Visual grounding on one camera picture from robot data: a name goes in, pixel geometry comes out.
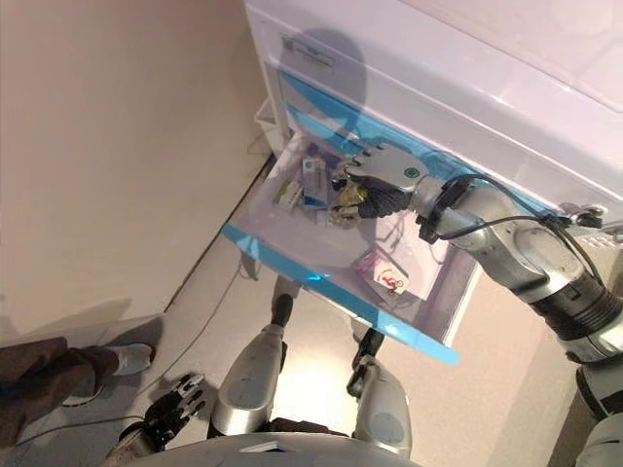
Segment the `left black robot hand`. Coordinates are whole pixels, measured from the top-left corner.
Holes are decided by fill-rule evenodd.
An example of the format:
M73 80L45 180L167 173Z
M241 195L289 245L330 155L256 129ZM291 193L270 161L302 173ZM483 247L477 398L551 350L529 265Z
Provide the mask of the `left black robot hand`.
M190 373L154 402L145 413L147 433L159 447L165 447L205 406L204 377Z

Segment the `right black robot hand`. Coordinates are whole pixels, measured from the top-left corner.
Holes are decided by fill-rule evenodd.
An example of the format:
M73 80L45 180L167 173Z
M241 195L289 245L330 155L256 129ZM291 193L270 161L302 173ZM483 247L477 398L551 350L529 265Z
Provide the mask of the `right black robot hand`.
M428 213L441 182L413 154L386 145L340 162L332 183L338 195L330 213L347 223L410 210Z

